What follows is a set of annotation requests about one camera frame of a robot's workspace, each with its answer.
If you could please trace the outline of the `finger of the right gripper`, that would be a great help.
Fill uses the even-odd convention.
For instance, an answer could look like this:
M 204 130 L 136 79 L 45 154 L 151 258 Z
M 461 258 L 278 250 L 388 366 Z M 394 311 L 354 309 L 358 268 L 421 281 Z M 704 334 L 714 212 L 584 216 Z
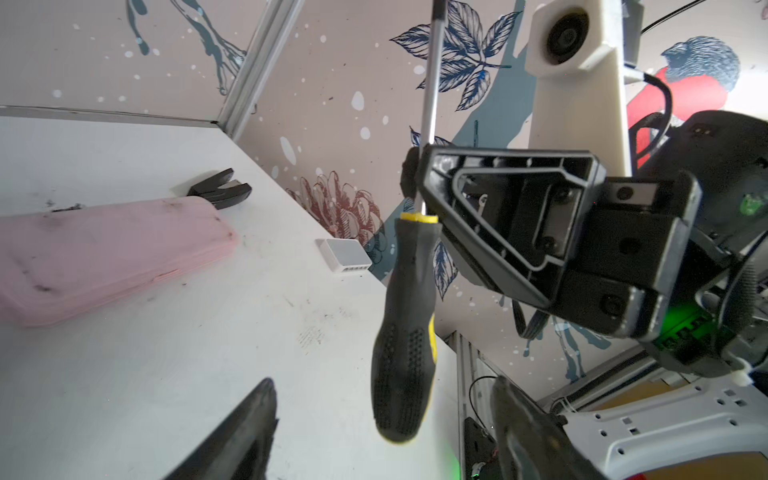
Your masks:
M 605 175 L 584 150 L 431 145 L 408 150 L 401 189 L 438 216 L 480 285 L 549 309 Z

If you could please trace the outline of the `black yellow screwdriver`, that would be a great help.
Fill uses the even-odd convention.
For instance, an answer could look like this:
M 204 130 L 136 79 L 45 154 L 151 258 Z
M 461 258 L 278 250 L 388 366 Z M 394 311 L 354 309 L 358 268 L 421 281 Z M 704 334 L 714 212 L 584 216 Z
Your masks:
M 397 257 L 373 348 L 371 398 L 379 434 L 402 444 L 418 434 L 436 371 L 433 262 L 442 226 L 416 194 L 414 210 L 396 220 L 395 230 Z

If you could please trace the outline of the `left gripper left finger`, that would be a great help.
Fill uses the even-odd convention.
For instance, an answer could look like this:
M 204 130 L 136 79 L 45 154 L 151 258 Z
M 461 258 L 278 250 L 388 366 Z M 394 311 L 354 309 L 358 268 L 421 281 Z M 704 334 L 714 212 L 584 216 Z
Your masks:
M 265 378 L 167 477 L 264 479 L 278 425 L 276 413 L 275 385 Z

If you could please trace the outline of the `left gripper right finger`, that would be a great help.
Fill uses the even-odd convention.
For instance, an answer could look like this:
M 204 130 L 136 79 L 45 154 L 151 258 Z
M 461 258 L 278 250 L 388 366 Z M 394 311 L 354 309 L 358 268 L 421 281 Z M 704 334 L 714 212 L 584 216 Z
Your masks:
M 490 405 L 504 479 L 605 477 L 557 423 L 509 379 L 495 379 Z

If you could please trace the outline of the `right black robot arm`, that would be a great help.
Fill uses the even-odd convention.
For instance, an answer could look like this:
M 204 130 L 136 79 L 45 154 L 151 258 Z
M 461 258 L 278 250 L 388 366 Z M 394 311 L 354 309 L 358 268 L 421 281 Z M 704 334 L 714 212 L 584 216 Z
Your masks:
M 632 177 L 586 150 L 412 149 L 421 194 L 479 285 L 532 316 L 638 342 L 663 368 L 720 377 L 761 368 L 756 253 L 767 243 L 767 124 L 701 111 Z

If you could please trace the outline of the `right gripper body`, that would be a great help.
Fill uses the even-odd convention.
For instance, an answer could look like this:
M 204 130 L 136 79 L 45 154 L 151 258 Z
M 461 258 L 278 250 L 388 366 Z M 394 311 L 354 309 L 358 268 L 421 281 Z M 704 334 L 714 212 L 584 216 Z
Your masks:
M 602 335 L 655 340 L 701 199 L 690 173 L 607 179 L 548 313 Z

